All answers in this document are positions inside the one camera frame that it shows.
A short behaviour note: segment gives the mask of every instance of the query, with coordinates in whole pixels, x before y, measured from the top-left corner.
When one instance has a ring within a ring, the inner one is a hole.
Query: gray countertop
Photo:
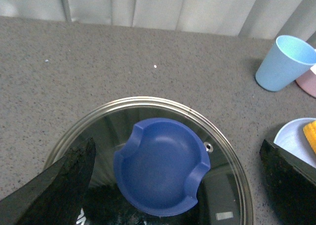
[[[0,199],[41,172],[58,139],[89,111],[156,96],[214,123],[247,173],[256,224],[279,224],[262,185],[260,145],[270,130],[316,117],[316,99],[295,83],[279,92],[256,84],[272,43],[0,17]]]

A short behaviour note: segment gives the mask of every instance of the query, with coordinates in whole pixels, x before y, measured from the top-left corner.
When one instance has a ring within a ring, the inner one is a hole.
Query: white curtain
[[[316,0],[0,0],[0,15],[273,39],[316,45]]]

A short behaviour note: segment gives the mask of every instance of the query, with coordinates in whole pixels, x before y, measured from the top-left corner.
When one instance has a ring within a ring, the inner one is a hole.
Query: yellow corn
[[[305,125],[303,131],[314,153],[316,153],[316,121]]]

